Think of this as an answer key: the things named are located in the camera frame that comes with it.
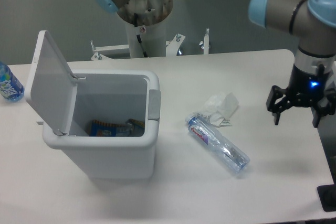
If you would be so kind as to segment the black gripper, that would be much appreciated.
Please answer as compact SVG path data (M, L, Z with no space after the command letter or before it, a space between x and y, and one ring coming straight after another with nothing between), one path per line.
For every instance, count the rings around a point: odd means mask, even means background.
M318 127L322 117L335 114L335 89L326 88L330 72L323 64L318 64L314 73L308 73L293 66L288 87L272 86L266 107L278 125L281 113L290 108L313 107L313 127Z

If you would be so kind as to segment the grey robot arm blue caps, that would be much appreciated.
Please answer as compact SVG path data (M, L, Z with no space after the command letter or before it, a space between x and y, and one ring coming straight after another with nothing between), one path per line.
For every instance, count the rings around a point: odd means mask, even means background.
M250 0L249 20L299 38L288 86L272 86L266 106L279 123L291 107L312 108L314 127L335 114L335 88L328 88L335 62L335 0Z

